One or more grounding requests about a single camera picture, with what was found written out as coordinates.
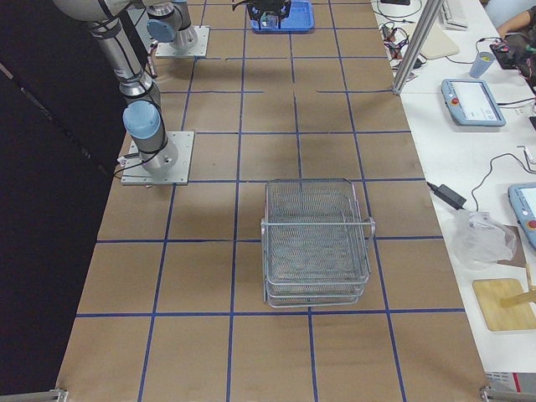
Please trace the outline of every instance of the blue tray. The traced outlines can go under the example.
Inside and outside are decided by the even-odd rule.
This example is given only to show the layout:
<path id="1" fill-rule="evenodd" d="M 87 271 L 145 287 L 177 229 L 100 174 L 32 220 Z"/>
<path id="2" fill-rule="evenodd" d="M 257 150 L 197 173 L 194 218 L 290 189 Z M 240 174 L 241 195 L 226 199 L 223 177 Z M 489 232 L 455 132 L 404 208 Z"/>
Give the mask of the blue tray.
<path id="1" fill-rule="evenodd" d="M 312 5 L 307 1 L 293 0 L 289 16 L 281 21 L 281 29 L 262 24 L 259 30 L 259 24 L 251 21 L 251 27 L 258 34 L 289 33 L 289 32 L 307 32 L 314 27 L 315 19 L 312 16 Z"/>

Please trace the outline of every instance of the white table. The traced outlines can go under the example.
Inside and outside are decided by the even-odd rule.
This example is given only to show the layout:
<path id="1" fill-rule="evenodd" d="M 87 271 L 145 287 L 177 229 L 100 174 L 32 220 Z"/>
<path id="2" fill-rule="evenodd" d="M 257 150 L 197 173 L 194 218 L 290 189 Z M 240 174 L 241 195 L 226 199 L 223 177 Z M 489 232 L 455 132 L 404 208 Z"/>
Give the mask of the white table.
<path id="1" fill-rule="evenodd" d="M 475 42 L 480 38 L 497 36 L 497 32 L 478 0 L 463 0 L 462 4 L 469 19 L 469 29 L 444 32 L 460 47 L 460 53 L 452 55 L 451 59 L 471 61 L 476 55 Z M 411 13 L 418 5 L 418 0 L 413 0 L 410 6 L 381 3 L 380 7 L 384 13 L 395 16 Z M 385 22 L 381 16 L 377 19 L 379 23 Z M 417 17 L 408 19 L 416 21 Z M 480 43 L 479 49 L 488 50 L 490 43 Z M 400 96 L 426 179 L 454 189 L 467 198 L 466 208 L 474 210 L 471 190 L 488 172 L 490 159 L 511 152 L 524 160 L 517 145 L 528 146 L 536 153 L 536 131 L 528 121 L 528 116 L 533 115 L 532 104 L 503 108 L 502 113 L 507 120 L 505 127 L 457 126 L 445 107 L 440 85 L 445 78 L 469 79 L 470 67 L 445 58 L 429 60 L 421 69 L 415 70 L 417 77 L 405 85 Z M 497 102 L 533 96 L 516 70 L 501 70 L 498 63 L 494 63 L 482 79 L 487 82 Z M 480 210 L 489 212 L 502 224 L 515 225 L 516 219 L 508 203 L 508 186 L 536 182 L 536 175 L 524 172 L 511 157 L 502 157 L 493 166 L 492 175 L 476 191 Z M 472 290 L 472 282 L 476 279 L 514 278 L 525 284 L 524 270 L 507 265 L 463 264 L 456 258 L 451 243 L 456 231 L 453 209 L 436 197 L 433 203 L 484 370 L 488 373 L 536 373 L 536 331 L 489 331 Z M 527 261 L 536 268 L 536 253 L 524 235 L 522 242 Z"/>

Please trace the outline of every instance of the power adapter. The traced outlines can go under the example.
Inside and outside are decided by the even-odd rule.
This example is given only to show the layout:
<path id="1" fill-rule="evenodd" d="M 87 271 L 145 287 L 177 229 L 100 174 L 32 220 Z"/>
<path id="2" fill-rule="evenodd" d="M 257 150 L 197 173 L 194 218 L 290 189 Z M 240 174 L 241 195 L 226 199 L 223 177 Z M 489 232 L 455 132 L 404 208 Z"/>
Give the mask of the power adapter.
<path id="1" fill-rule="evenodd" d="M 441 186 L 437 187 L 432 183 L 428 183 L 428 187 L 435 196 L 438 198 L 441 198 L 443 201 L 445 201 L 447 204 L 449 204 L 454 209 L 463 209 L 463 204 L 466 202 L 466 199 L 463 198 L 460 194 L 458 194 L 456 191 L 448 188 L 445 184 L 442 184 Z"/>

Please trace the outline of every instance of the stacked wire baskets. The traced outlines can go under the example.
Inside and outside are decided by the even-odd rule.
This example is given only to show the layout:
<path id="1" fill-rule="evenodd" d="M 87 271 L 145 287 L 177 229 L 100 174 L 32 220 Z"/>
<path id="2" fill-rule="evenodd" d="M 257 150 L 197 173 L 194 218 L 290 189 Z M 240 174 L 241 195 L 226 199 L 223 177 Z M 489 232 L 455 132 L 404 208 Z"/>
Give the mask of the stacked wire baskets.
<path id="1" fill-rule="evenodd" d="M 270 306 L 351 304 L 363 294 L 374 221 L 361 220 L 348 180 L 268 182 L 261 233 Z"/>

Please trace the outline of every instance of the wooden board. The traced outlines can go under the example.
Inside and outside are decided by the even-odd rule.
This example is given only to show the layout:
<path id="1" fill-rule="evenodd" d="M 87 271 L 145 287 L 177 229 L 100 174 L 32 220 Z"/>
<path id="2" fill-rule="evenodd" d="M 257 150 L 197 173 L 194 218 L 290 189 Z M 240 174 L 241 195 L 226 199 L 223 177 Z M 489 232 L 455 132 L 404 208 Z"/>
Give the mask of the wooden board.
<path id="1" fill-rule="evenodd" d="M 479 280 L 472 288 L 490 331 L 536 329 L 536 317 L 528 303 L 501 307 L 501 299 L 524 292 L 517 279 Z"/>

